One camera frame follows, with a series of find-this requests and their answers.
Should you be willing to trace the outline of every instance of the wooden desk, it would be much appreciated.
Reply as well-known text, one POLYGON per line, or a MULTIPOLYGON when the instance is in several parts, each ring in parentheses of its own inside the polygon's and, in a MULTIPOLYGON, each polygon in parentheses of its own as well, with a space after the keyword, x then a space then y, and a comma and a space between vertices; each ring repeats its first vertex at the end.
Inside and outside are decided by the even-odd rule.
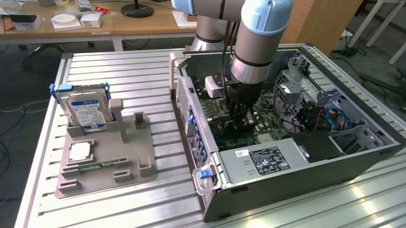
POLYGON ((50 18, 59 6, 41 7, 37 2, 25 2, 23 9, 29 14, 39 15, 45 20, 35 31, 0 30, 0 44, 41 44, 80 41, 110 40, 114 51, 122 51, 121 41, 138 38, 193 37, 194 29, 178 29, 172 17, 170 2, 150 2, 153 15, 146 18, 130 18, 121 14, 121 6, 130 2, 97 2, 98 6, 110 7, 113 14, 104 14, 100 28, 81 28, 54 32, 50 18))

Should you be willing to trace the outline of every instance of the white sticker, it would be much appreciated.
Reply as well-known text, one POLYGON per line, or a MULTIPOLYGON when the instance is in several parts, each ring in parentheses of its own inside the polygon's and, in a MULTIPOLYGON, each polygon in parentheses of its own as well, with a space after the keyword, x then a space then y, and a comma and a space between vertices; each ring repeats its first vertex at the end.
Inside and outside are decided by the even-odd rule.
POLYGON ((109 32, 92 32, 90 34, 92 35, 106 35, 106 34, 109 34, 109 32))
POLYGON ((97 100, 74 101, 70 103, 80 126, 94 129, 105 125, 102 113, 97 110, 97 100))
POLYGON ((241 151, 234 151, 234 154, 236 154, 236 157, 242 157, 242 156, 248 156, 249 155, 249 151, 245 149, 245 150, 241 150, 241 151))

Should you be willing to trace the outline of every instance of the circuit board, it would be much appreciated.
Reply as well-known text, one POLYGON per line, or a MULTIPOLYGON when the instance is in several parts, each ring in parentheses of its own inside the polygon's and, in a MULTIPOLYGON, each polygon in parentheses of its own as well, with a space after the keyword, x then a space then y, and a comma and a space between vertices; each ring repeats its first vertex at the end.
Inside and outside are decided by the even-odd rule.
POLYGON ((288 134, 280 117, 269 107, 269 97, 261 95, 253 105, 254 129, 240 135, 222 135, 224 125, 229 122, 225 101, 221 98, 200 100, 205 119, 214 137, 218 150, 229 150, 268 141, 276 141, 288 134))

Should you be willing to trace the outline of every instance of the warning label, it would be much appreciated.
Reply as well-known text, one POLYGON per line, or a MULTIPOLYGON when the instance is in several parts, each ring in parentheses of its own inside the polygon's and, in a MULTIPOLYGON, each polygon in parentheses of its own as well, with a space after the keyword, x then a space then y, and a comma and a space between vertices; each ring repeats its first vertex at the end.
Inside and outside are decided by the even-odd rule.
POLYGON ((257 173, 265 175, 289 168, 276 146, 249 152, 257 173))

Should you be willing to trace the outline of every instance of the gray floor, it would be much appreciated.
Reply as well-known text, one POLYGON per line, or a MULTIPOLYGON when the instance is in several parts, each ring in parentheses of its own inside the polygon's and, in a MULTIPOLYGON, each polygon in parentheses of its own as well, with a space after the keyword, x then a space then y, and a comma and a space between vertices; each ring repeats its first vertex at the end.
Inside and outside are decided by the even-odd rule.
MULTIPOLYGON (((355 17, 348 26, 349 30, 356 30, 364 16, 355 17)), ((365 29, 365 33, 376 25, 377 21, 372 21, 369 27, 365 29)), ((180 48, 184 45, 189 45, 192 38, 172 38, 169 39, 153 39, 149 41, 144 49, 158 49, 158 48, 180 48)), ((364 45, 360 47, 367 52, 367 56, 356 54, 348 58, 348 62, 352 64, 353 68, 365 74, 372 75, 373 77, 397 85, 404 83, 404 79, 395 79, 396 70, 395 67, 387 64, 388 59, 401 46, 406 41, 406 35, 392 28, 387 28, 380 38, 376 40, 373 47, 365 48, 364 45)), ((129 43, 133 47, 128 46, 126 50, 137 49, 144 46, 146 40, 138 40, 134 43, 129 43)), ((61 47, 71 53, 82 52, 104 52, 112 51, 113 46, 108 41, 94 42, 96 47, 88 48, 86 43, 70 43, 61 44, 61 47)), ((54 81, 55 70, 59 61, 59 54, 49 49, 41 53, 30 62, 33 69, 30 72, 25 72, 21 69, 18 60, 31 51, 37 45, 29 45, 27 51, 21 52, 15 45, 9 46, 7 51, 0 54, 0 107, 7 104, 23 104, 34 100, 42 100, 49 98, 47 94, 47 85, 54 81)), ((343 70, 359 80, 356 73, 351 70, 347 63, 341 60, 333 60, 336 64, 343 68, 343 70)), ((406 67, 406 56, 401 56, 399 59, 397 66, 406 67)), ((383 92, 371 84, 365 84, 365 88, 369 92, 381 99, 383 92)), ((397 95, 393 95, 388 92, 387 102, 392 106, 401 105, 401 98, 397 95)), ((41 109, 46 106, 46 103, 37 104, 29 107, 27 110, 41 109)), ((395 113, 406 119, 406 114, 396 111, 395 113)), ((27 172, 30 168, 30 162, 33 158, 33 152, 37 144, 37 138, 39 133, 39 128, 42 125, 42 118, 45 112, 26 114, 25 127, 21 133, 6 142, 6 146, 10 154, 14 157, 15 165, 18 172, 21 174, 21 190, 13 196, 14 201, 6 202, 0 205, 0 228, 9 228, 13 226, 14 218, 19 206, 18 197, 22 195, 22 189, 25 186, 25 181, 27 177, 27 172)), ((13 120, 6 120, 0 116, 0 132, 6 129, 13 120)), ((3 169, 5 162, 0 163, 0 170, 3 169)), ((0 179, 0 201, 5 198, 15 186, 15 172, 11 167, 9 168, 6 174, 0 179)))

